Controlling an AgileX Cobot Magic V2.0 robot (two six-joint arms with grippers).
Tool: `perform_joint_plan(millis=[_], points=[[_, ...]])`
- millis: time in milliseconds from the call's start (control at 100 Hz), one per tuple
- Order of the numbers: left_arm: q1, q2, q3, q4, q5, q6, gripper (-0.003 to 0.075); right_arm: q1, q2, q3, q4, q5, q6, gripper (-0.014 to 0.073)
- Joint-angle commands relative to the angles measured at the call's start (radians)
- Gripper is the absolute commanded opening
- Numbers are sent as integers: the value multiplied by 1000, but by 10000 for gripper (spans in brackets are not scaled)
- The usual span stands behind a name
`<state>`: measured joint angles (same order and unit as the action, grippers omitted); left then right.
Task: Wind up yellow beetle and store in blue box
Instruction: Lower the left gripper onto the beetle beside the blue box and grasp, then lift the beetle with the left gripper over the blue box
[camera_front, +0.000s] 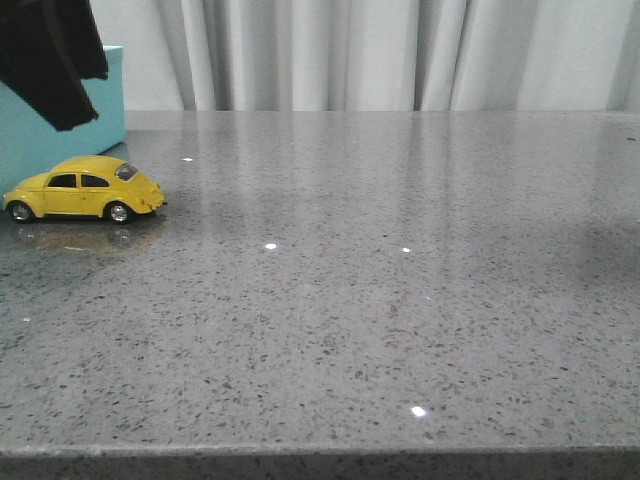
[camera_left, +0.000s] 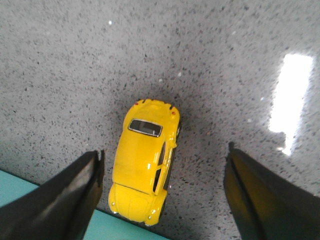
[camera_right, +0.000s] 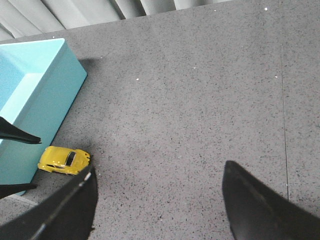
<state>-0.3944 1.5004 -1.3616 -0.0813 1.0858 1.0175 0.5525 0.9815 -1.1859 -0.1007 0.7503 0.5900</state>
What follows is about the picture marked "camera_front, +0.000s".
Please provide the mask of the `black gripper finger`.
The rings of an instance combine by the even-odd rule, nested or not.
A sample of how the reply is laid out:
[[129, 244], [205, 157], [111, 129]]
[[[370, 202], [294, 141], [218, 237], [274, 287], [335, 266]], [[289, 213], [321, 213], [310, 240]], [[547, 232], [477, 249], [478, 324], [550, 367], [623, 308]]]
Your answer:
[[1, 81], [58, 131], [99, 117], [82, 81], [53, 61], [44, 1], [1, 3]]
[[109, 74], [108, 61], [90, 2], [44, 1], [43, 15], [54, 63], [77, 79], [106, 80]]

